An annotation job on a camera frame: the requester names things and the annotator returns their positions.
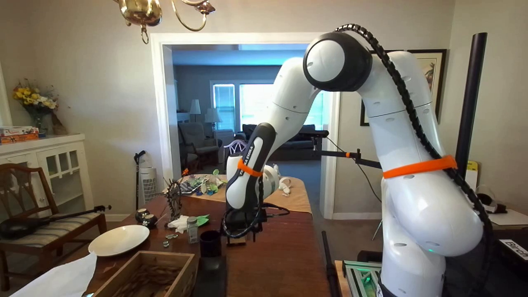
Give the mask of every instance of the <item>sofa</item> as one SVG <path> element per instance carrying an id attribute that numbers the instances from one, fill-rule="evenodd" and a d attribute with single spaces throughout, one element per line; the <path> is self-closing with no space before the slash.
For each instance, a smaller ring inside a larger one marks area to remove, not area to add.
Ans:
<path id="1" fill-rule="evenodd" d="M 245 141 L 248 141 L 253 129 L 253 124 L 242 126 L 242 136 Z M 303 126 L 298 134 L 281 144 L 268 160 L 319 160 L 316 150 L 321 149 L 319 136 L 324 134 L 324 131 L 316 131 L 314 126 Z"/>

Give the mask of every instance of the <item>white cabinet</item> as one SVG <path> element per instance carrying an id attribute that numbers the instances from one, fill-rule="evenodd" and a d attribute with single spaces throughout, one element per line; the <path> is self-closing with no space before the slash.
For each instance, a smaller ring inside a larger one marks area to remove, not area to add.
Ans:
<path id="1" fill-rule="evenodd" d="M 83 154 L 83 136 L 0 146 L 0 164 L 41 167 L 54 202 L 64 213 L 93 208 Z"/>

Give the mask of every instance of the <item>wooden chair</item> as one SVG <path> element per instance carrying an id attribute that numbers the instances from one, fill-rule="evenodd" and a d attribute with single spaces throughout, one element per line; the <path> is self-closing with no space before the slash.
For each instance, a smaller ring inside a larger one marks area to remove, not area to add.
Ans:
<path id="1" fill-rule="evenodd" d="M 0 165 L 0 223 L 17 218 L 49 218 L 54 215 L 59 215 L 59 212 L 41 169 L 14 164 Z M 65 243 L 74 241 L 75 248 L 82 246 L 79 236 L 95 226 L 98 233 L 107 230 L 102 213 L 57 220 L 16 240 L 0 238 L 0 289 L 9 289 L 9 278 L 32 279 L 46 273 L 70 254 L 64 253 Z M 8 266 L 13 264 L 9 258 L 16 259 L 16 256 L 26 263 L 31 258 L 32 263 L 36 259 L 37 268 L 31 269 L 31 274 L 9 271 Z"/>

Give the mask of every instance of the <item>chair back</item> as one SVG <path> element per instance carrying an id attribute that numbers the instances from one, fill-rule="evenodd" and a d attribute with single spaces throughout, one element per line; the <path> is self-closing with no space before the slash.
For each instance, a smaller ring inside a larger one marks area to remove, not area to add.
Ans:
<path id="1" fill-rule="evenodd" d="M 0 221 L 49 213 L 57 213 L 57 208 L 41 169 L 0 165 Z"/>

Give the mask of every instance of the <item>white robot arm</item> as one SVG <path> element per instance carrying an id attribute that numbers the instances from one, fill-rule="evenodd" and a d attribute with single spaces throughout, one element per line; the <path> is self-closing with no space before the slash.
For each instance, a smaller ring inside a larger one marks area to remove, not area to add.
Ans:
<path id="1" fill-rule="evenodd" d="M 362 35 L 376 55 L 344 30 Z M 244 155 L 227 174 L 227 236 L 258 231 L 260 205 L 268 195 L 258 172 L 267 157 L 300 131 L 314 94 L 319 89 L 357 91 L 385 174 L 380 187 L 382 294 L 440 296 L 443 258 L 471 251 L 484 220 L 473 212 L 478 202 L 470 200 L 468 187 L 445 167 L 451 164 L 443 162 L 417 61 L 404 51 L 385 55 L 364 28 L 344 25 L 314 40 L 303 60 L 283 63 L 273 86 L 273 103 L 265 108 L 268 122 L 257 126 Z M 240 218 L 247 223 L 234 228 L 232 221 Z"/>

